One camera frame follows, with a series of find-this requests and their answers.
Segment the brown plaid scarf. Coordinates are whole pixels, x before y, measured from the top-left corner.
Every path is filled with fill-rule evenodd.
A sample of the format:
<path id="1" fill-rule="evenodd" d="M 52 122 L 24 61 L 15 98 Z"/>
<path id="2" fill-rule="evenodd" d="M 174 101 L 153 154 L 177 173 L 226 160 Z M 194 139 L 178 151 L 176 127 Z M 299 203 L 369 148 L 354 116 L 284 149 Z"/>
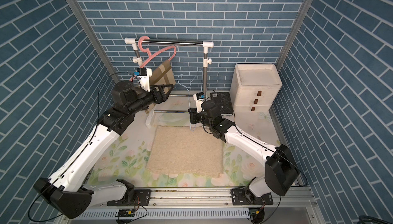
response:
<path id="1" fill-rule="evenodd" d="M 159 84 L 176 84 L 171 62 L 169 61 L 169 59 L 161 63 L 152 72 L 152 76 L 150 77 L 150 85 L 152 86 Z"/>

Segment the beige scarf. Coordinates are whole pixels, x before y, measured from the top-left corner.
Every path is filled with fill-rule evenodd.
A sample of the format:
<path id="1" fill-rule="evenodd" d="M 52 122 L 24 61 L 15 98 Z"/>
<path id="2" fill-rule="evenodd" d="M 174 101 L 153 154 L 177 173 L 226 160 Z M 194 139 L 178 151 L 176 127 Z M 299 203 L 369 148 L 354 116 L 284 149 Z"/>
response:
<path id="1" fill-rule="evenodd" d="M 223 173 L 224 142 L 201 127 L 159 126 L 146 165 L 152 173 L 193 173 L 218 178 Z"/>

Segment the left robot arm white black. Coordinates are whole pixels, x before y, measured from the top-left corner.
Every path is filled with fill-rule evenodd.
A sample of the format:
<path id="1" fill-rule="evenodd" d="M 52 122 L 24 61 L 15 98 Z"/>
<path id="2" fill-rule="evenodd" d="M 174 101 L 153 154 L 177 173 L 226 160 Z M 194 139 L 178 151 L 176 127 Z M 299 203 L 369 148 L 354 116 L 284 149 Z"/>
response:
<path id="1" fill-rule="evenodd" d="M 92 132 L 74 154 L 49 178 L 39 178 L 34 189 L 69 219 L 96 204 L 109 201 L 133 204 L 135 186 L 128 181 L 117 179 L 103 187 L 87 186 L 85 181 L 99 157 L 125 132 L 136 113 L 165 102 L 173 88 L 173 84 L 159 84 L 144 90 L 129 80 L 115 84 L 111 91 L 113 107 L 99 116 Z"/>

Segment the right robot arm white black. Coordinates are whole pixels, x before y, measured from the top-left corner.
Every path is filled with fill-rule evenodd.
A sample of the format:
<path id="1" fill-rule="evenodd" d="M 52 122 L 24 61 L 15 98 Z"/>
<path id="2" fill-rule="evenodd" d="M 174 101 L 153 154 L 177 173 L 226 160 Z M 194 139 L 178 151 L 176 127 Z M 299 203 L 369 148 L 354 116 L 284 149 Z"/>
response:
<path id="1" fill-rule="evenodd" d="M 191 124 L 202 124 L 215 138 L 240 148 L 264 165 L 265 175 L 254 177 L 245 187 L 245 196 L 250 201 L 271 192 L 285 196 L 300 175 L 287 146 L 271 145 L 244 132 L 234 121 L 222 117 L 214 101 L 204 101 L 199 107 L 188 109 L 188 113 Z"/>

